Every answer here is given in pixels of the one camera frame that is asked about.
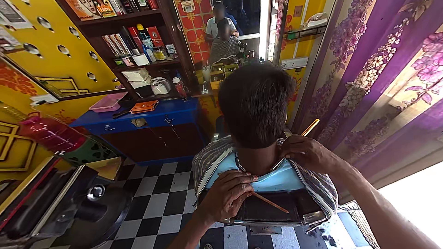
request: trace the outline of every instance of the pink flower pattern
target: pink flower pattern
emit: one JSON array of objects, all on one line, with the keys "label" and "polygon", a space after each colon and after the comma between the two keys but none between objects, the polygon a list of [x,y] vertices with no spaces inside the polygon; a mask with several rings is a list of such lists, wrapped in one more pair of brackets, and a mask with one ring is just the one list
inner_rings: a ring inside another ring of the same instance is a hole
[{"label": "pink flower pattern", "polygon": [[334,111],[326,127],[317,138],[320,143],[327,145],[331,137],[338,130],[340,123],[355,110],[364,96],[370,92],[378,76],[394,56],[397,49],[393,46],[400,43],[400,37],[403,34],[404,27],[408,24],[409,19],[406,18],[402,20],[401,24],[394,26],[392,34],[387,37],[387,42],[379,47],[376,53],[371,55],[356,79],[346,84],[346,88],[348,89],[346,95],[340,101],[338,108]]},{"label": "pink flower pattern", "polygon": [[338,24],[332,34],[329,49],[333,51],[336,60],[332,71],[328,75],[325,84],[317,89],[313,96],[309,113],[313,118],[321,118],[328,110],[328,102],[331,96],[331,84],[334,75],[341,69],[345,69],[345,63],[349,56],[355,51],[358,41],[366,31],[366,14],[373,0],[353,0],[348,16]]},{"label": "pink flower pattern", "polygon": [[417,97],[403,101],[405,106],[397,106],[395,112],[372,120],[364,130],[348,133],[344,142],[350,149],[348,162],[351,163],[366,153],[374,152],[376,139],[386,134],[392,119],[397,117],[406,108],[420,100],[431,105],[431,93],[440,94],[440,89],[443,88],[443,70],[441,70],[443,39],[441,38],[443,38],[443,32],[429,35],[423,41],[422,49],[425,52],[424,55],[411,65],[415,70],[419,70],[416,76],[423,82],[423,86],[410,86],[405,91],[415,91]]}]

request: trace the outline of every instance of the glass jar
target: glass jar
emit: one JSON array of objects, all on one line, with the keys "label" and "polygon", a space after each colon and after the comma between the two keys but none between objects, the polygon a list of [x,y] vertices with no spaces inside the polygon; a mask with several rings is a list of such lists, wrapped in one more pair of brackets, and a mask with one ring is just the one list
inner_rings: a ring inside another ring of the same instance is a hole
[{"label": "glass jar", "polygon": [[166,60],[166,50],[163,47],[154,47],[154,57],[159,60]]}]

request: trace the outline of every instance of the light blue towel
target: light blue towel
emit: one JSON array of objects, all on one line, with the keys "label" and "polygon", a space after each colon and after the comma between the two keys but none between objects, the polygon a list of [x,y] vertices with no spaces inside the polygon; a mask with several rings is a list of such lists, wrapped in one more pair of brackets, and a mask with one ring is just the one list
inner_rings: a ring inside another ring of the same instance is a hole
[{"label": "light blue towel", "polygon": [[[235,164],[235,153],[232,152],[227,156],[215,169],[214,174],[209,179],[205,188],[211,188],[212,184],[218,178],[218,173],[223,173],[225,171],[237,169]],[[300,181],[295,169],[291,167],[288,160],[284,159],[280,163],[280,167],[276,170],[260,176],[258,181],[252,183],[255,192],[274,192],[274,191],[284,191],[284,190],[297,190],[304,189],[303,183]]]}]

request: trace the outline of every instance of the short dark hair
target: short dark hair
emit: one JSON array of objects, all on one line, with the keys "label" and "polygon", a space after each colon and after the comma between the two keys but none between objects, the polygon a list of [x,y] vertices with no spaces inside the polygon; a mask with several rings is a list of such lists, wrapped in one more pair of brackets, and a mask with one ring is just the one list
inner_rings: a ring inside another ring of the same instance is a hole
[{"label": "short dark hair", "polygon": [[229,26],[229,21],[227,18],[223,18],[217,22],[217,29],[218,30],[224,30],[226,28],[226,26]]},{"label": "short dark hair", "polygon": [[226,11],[226,7],[221,2],[216,2],[214,4],[214,11]]},{"label": "short dark hair", "polygon": [[221,83],[218,103],[242,147],[265,148],[277,141],[294,89],[292,78],[270,64],[243,66]]}]

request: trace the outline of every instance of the neck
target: neck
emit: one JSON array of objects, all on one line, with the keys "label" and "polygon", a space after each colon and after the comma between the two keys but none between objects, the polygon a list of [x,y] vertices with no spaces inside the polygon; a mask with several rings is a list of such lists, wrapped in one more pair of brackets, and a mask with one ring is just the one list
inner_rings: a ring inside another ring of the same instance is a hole
[{"label": "neck", "polygon": [[277,161],[277,141],[262,149],[237,147],[241,166],[252,175],[265,175]]}]

